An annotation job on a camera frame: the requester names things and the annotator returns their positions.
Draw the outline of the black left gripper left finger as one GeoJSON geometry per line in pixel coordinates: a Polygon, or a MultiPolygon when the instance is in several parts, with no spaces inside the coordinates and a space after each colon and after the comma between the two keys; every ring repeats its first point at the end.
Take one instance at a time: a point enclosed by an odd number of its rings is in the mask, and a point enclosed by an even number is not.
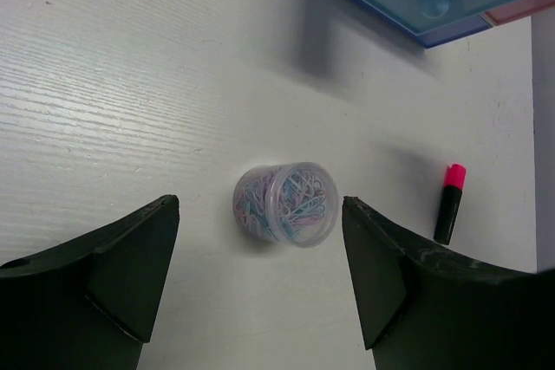
{"type": "Polygon", "coordinates": [[[1,267],[3,369],[135,369],[151,340],[179,228],[164,195],[1,267]]]}

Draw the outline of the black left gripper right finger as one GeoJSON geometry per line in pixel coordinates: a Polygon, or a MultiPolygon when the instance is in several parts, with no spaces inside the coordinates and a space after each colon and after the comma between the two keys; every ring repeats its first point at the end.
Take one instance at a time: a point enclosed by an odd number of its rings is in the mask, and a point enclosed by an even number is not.
{"type": "Polygon", "coordinates": [[[346,197],[343,241],[379,369],[551,369],[554,274],[464,256],[346,197]]]}

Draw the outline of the pink highlighter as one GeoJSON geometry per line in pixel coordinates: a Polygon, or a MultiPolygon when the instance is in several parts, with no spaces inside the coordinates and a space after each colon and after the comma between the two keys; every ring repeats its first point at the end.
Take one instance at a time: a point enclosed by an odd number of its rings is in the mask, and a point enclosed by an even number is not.
{"type": "Polygon", "coordinates": [[[449,245],[460,206],[467,169],[459,164],[447,167],[441,190],[440,205],[434,228],[436,243],[449,245]]]}

